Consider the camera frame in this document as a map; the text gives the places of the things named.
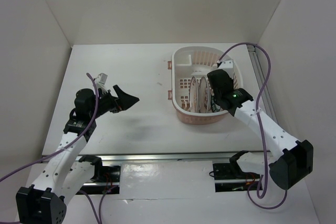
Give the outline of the red green character plate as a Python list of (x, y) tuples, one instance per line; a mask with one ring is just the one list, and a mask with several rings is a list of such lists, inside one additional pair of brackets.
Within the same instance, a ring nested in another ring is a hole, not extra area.
[(201, 77), (199, 85), (199, 112), (208, 113), (211, 102), (211, 92), (206, 77)]

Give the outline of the green rimmed white plate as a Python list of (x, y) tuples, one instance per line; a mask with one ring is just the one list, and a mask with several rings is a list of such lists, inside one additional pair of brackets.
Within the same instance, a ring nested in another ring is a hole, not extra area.
[(211, 111), (213, 113), (221, 112), (223, 109), (221, 108), (220, 105), (216, 103), (216, 99), (214, 96), (211, 96)]

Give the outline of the orange sunburst plate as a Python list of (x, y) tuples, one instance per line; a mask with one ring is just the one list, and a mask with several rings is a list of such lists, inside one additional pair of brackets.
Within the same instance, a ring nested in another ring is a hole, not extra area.
[(198, 94), (198, 82), (195, 76), (192, 76), (189, 89), (190, 112), (192, 113), (198, 112)]

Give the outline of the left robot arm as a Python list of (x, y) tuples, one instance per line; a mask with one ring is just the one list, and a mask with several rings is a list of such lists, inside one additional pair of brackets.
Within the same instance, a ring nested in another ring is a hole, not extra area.
[(75, 107), (70, 112), (64, 134), (43, 172), (29, 187), (21, 187), (16, 194), (21, 223), (62, 223), (67, 205), (83, 184), (103, 177), (102, 160), (97, 156), (78, 155), (87, 145), (96, 128), (95, 120), (107, 112), (119, 113), (139, 102), (139, 98), (113, 86), (116, 96), (102, 84), (93, 90), (76, 93)]

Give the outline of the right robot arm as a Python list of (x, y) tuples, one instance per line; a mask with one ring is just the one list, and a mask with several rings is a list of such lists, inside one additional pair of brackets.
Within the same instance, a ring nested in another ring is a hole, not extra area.
[(223, 69), (207, 74), (215, 103), (247, 125), (257, 136), (265, 137), (266, 148), (275, 158), (270, 177), (283, 190), (290, 189), (313, 169), (313, 146), (285, 132), (243, 88), (234, 89), (233, 80)]

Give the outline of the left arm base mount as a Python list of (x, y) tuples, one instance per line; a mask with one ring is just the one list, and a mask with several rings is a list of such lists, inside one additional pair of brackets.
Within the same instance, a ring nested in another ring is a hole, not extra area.
[(117, 195), (120, 193), (121, 166), (103, 166), (99, 174), (80, 188), (88, 195)]

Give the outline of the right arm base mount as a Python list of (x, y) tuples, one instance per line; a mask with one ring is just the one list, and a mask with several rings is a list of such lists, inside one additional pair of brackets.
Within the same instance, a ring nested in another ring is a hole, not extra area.
[(234, 170), (230, 163), (214, 163), (209, 175), (214, 179), (217, 193), (247, 191), (250, 185), (252, 190), (256, 190), (260, 179), (258, 174)]

